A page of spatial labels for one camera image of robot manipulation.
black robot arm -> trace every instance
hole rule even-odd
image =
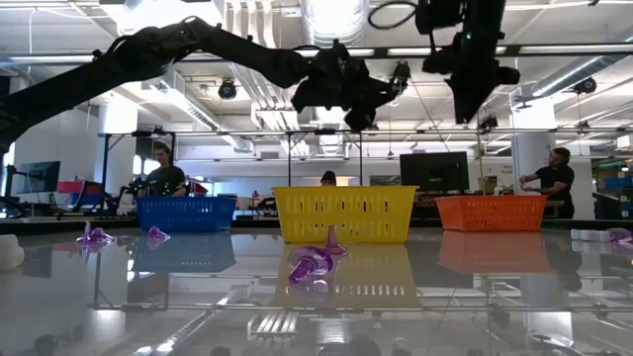
[[[293,50],[254,44],[192,17],[120,37],[105,53],[95,51],[92,62],[0,98],[0,154],[32,126],[121,84],[158,77],[197,50],[256,70],[282,88],[301,82],[292,100],[297,111],[307,106],[351,109],[345,121],[357,131],[369,128],[376,108],[401,94],[400,86],[371,78],[365,62],[351,57],[338,42],[308,59]]]

metal frame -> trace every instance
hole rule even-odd
[[[315,50],[298,50],[305,57],[312,57]],[[399,47],[361,47],[351,48],[352,56],[363,59],[420,59],[431,54],[429,46]],[[497,57],[535,57],[535,56],[596,56],[596,55],[632,55],[633,44],[500,44]],[[91,53],[42,53],[11,54],[0,53],[0,67],[11,66],[52,66],[81,65],[92,61]],[[180,60],[181,63],[225,63],[227,60],[202,52],[194,52]]]

monitor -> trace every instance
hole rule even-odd
[[[59,161],[21,164],[18,194],[56,192],[59,166]]]
[[[418,186],[423,192],[466,191],[468,158],[466,152],[401,154],[403,185]]]

fluorescent light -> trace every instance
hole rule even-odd
[[[595,51],[630,51],[633,44],[571,44],[571,45],[525,45],[520,50],[521,54],[549,54],[561,51],[569,52],[595,52]]]
[[[431,48],[390,48],[387,49],[387,55],[429,55]]]
[[[306,57],[306,58],[312,58],[315,55],[317,55],[318,50],[316,49],[299,49],[299,50],[295,50],[296,53]]]
[[[64,55],[9,55],[8,59],[12,62],[28,63],[28,62],[65,62],[65,61],[83,61],[90,62],[94,56],[87,54],[64,54]]]
[[[370,56],[374,55],[374,50],[370,48],[350,48],[349,55],[351,56]]]
[[[286,135],[285,132],[278,131],[261,131],[261,132],[225,132],[231,135]]]

ceiling duct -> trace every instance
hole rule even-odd
[[[369,0],[301,0],[301,7],[308,44],[330,47],[332,41],[338,39],[346,46],[354,46],[363,39]],[[330,111],[315,108],[315,116],[321,128],[343,129],[345,112],[340,108]],[[321,154],[344,154],[343,135],[322,135],[318,138],[318,146]]]
[[[209,25],[222,22],[224,0],[99,0],[101,8],[117,23],[120,36],[133,35],[148,26],[163,27],[197,16]]]
[[[633,42],[633,28],[611,39],[614,43]],[[595,57],[581,57],[569,65],[557,70],[547,78],[536,82],[531,88],[532,98],[549,97],[562,90],[597,74],[599,71],[619,62],[628,55],[599,55]]]
[[[198,103],[197,100],[185,95],[186,86],[187,83],[185,79],[173,68],[158,78],[145,80],[141,83],[141,88],[162,93],[166,102],[180,109],[208,130],[221,130],[221,125],[211,113],[207,113],[201,109],[203,106]],[[222,139],[228,142],[235,152],[244,153],[254,150],[253,142],[240,137],[222,135]]]
[[[330,47],[338,39],[354,46],[362,40],[369,0],[302,0],[301,8],[310,45]]]

